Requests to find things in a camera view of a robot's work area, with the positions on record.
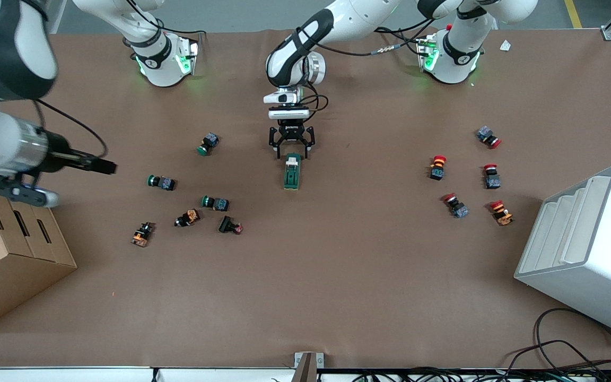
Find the table surface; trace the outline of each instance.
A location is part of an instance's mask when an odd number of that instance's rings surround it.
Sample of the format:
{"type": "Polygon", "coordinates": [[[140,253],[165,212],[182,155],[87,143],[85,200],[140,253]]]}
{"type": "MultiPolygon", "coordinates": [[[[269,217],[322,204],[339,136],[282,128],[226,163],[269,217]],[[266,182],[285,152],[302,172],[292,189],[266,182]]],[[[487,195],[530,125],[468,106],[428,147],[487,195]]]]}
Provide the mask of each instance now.
{"type": "MultiPolygon", "coordinates": [[[[279,367],[314,350],[328,367],[502,367],[533,344],[536,317],[562,305],[512,275],[541,200],[611,165],[611,42],[597,30],[493,31],[458,85],[420,73],[406,50],[325,51],[318,90],[331,104],[312,119],[317,144],[294,192],[262,104],[274,91],[265,57],[284,36],[209,34],[201,75],[169,89],[138,74],[121,37],[53,36],[60,77],[47,99],[93,126],[119,169],[42,177],[63,198],[54,213],[78,270],[0,319],[0,366],[279,367]],[[474,137],[483,125],[498,149],[474,137]],[[221,142],[202,158],[208,131],[221,142]],[[426,176],[437,154],[448,158],[440,182],[426,176]],[[483,188],[488,162],[499,190],[483,188]],[[179,187],[147,187],[150,174],[179,187]],[[452,192],[465,219],[440,200],[452,192]],[[205,194],[230,199],[240,236],[216,231],[223,213],[202,210],[205,194]],[[509,227],[486,209],[497,199],[516,216],[509,227]],[[193,207],[202,220],[173,227],[193,207]],[[145,221],[157,228],[143,249],[129,240],[145,221]]],[[[5,109],[36,118],[29,102],[5,109]]],[[[99,151],[53,112],[46,121],[99,151]]],[[[611,358],[608,336],[572,315],[549,316],[542,332],[611,358]]],[[[517,366],[546,367],[536,353],[517,366]]]]}

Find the yellow floor line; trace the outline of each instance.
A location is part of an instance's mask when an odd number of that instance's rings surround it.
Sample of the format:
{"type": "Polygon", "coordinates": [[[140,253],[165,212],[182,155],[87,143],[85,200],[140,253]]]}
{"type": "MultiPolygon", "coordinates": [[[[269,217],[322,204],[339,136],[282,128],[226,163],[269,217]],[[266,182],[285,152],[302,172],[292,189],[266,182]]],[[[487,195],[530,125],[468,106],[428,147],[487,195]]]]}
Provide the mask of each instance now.
{"type": "Polygon", "coordinates": [[[572,28],[582,28],[579,14],[577,14],[577,7],[574,6],[574,0],[565,0],[565,7],[567,7],[567,13],[570,14],[572,28]]]}

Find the cardboard box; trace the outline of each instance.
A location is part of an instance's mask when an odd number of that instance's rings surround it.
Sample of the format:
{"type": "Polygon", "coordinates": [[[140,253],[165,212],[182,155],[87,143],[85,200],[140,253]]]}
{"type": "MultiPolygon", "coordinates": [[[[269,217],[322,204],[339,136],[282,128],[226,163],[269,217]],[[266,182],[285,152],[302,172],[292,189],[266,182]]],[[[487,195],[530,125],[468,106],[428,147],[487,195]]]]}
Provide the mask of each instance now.
{"type": "Polygon", "coordinates": [[[51,210],[0,196],[0,317],[75,269],[51,210]]]}

